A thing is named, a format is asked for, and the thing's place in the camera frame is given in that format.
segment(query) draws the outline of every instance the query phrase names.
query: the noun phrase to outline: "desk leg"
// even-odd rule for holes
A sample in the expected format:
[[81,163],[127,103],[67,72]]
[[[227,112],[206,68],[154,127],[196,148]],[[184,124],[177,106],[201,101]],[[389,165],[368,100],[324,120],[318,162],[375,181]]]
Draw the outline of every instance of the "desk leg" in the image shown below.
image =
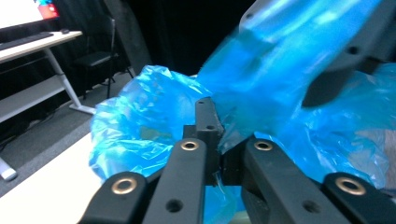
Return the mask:
[[95,113],[94,108],[81,104],[81,102],[79,101],[78,97],[76,96],[76,93],[74,92],[72,86],[70,85],[69,80],[67,79],[66,75],[64,74],[64,71],[62,70],[62,68],[58,64],[58,62],[56,61],[55,56],[53,56],[50,49],[44,49],[44,52],[49,57],[50,64],[52,65],[57,77],[62,82],[64,89],[66,90],[67,94],[69,95],[70,99],[73,102],[73,104],[70,105],[70,108],[73,108],[73,109],[76,109],[78,111],[85,112],[88,114],[94,114]]
[[0,176],[3,177],[6,181],[13,180],[17,177],[17,172],[9,167],[9,165],[0,158]]

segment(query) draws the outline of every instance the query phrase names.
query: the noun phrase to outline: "chair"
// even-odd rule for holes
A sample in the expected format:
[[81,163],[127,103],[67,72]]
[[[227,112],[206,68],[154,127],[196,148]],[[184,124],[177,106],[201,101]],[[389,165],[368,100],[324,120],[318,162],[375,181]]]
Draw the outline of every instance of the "chair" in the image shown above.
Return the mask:
[[114,81],[114,60],[119,58],[119,54],[114,51],[114,41],[116,34],[116,22],[107,15],[98,15],[88,21],[85,31],[87,36],[86,54],[74,61],[74,65],[85,69],[83,99],[86,99],[86,90],[90,89],[89,72],[99,65],[109,63],[107,77],[107,99],[110,97],[111,80]]

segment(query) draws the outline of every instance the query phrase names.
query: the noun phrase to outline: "computer mouse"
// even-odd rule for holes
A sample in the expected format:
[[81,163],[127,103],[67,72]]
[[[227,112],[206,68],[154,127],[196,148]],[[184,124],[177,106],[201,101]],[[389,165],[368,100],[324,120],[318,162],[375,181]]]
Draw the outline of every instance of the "computer mouse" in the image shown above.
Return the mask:
[[67,35],[67,34],[69,34],[69,30],[68,29],[62,29],[61,30],[61,33],[63,34],[63,35]]

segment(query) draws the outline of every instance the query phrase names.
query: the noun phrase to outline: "white table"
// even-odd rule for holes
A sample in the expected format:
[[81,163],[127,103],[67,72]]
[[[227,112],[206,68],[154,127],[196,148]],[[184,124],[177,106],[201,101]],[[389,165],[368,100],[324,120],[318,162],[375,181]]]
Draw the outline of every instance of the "white table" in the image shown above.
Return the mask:
[[87,134],[0,198],[0,223],[77,223],[101,187],[88,165],[91,150]]
[[[38,84],[35,84],[32,87],[17,92],[11,96],[8,96],[8,98],[1,100],[0,122],[3,122],[4,120],[17,115],[24,110],[37,105],[44,100],[47,100],[51,96],[61,91],[66,91],[72,100],[73,104],[70,105],[71,108],[85,113],[94,113],[94,108],[81,104],[78,97],[76,96],[76,93],[71,87],[69,80],[64,74],[64,71],[50,51],[51,47],[73,40],[77,36],[82,35],[82,32],[75,31],[65,35],[61,32],[52,33],[53,36],[44,39],[20,45],[11,49],[0,50],[0,64],[42,50],[45,52],[52,68],[55,71],[55,75],[53,77],[50,77]],[[2,176],[5,180],[11,180],[16,175],[17,173],[15,170],[9,167],[8,164],[6,164],[6,162],[0,158],[0,176]]]

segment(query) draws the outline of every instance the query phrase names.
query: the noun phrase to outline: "blue plastic bag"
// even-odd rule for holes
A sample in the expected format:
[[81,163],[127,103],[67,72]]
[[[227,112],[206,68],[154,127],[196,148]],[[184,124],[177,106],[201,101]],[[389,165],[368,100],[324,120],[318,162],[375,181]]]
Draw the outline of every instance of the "blue plastic bag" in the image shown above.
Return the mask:
[[[103,179],[150,175],[166,164],[194,103],[211,96],[225,152],[252,134],[278,142],[309,177],[336,171],[385,183],[384,129],[395,129],[395,65],[355,74],[340,96],[301,109],[306,89],[343,50],[379,1],[274,1],[229,37],[193,79],[146,66],[92,119],[90,166]],[[205,222],[226,223],[240,208],[237,189],[207,187]]]

